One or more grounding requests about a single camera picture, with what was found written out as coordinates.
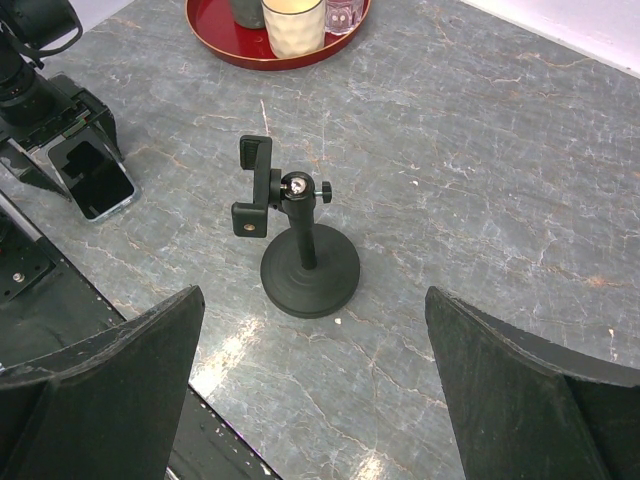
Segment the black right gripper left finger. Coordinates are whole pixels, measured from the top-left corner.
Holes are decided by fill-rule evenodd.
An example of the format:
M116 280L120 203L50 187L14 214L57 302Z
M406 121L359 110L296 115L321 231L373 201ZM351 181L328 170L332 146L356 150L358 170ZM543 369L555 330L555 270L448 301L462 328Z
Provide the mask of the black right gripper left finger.
M4 479L161 479L204 317L198 286L1 375Z

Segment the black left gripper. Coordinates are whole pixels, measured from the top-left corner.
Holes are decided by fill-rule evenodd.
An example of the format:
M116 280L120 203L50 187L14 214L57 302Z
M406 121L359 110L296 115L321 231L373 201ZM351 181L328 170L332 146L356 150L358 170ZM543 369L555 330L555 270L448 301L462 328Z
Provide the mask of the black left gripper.
M28 88L14 94L1 91L1 166L23 184L70 201L69 189L41 168L35 153L57 140L75 140L84 131L109 159L124 161L111 110L68 76L45 79L37 74Z

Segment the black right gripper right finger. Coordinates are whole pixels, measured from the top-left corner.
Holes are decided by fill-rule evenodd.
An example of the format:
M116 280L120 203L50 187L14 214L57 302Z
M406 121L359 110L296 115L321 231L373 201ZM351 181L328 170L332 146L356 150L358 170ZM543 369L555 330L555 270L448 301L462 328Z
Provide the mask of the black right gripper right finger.
M638 478L638 370L552 343L435 286L425 318L466 478Z

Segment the black smartphone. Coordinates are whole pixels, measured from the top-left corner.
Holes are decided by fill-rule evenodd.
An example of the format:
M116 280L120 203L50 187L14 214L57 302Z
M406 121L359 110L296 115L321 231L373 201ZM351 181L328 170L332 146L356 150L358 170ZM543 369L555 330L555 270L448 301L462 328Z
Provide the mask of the black smartphone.
M99 221L128 205L136 187L122 165L92 139L68 140L47 156L88 221Z

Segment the black phone stand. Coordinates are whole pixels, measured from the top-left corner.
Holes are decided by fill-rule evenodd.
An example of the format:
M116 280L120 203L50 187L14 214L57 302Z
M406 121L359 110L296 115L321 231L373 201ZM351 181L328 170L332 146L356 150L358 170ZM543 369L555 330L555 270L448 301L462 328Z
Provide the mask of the black phone stand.
M261 259L263 289L278 309L293 317L325 317L355 294L359 255L347 236L315 222L316 202L332 201L331 184L317 186L301 171L284 175L272 167L272 148L267 136L240 137L240 167L253 173L253 197L231 206L233 231L238 237L264 238L269 211L285 214L289 228L270 242Z

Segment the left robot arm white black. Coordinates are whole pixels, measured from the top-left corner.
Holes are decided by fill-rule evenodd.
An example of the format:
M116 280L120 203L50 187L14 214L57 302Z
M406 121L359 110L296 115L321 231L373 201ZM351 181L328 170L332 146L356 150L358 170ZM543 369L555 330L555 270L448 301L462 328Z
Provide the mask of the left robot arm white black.
M128 204L136 188L111 110L64 74L44 78L50 43L82 24L67 1L1 4L1 163L20 182L74 202L89 220Z

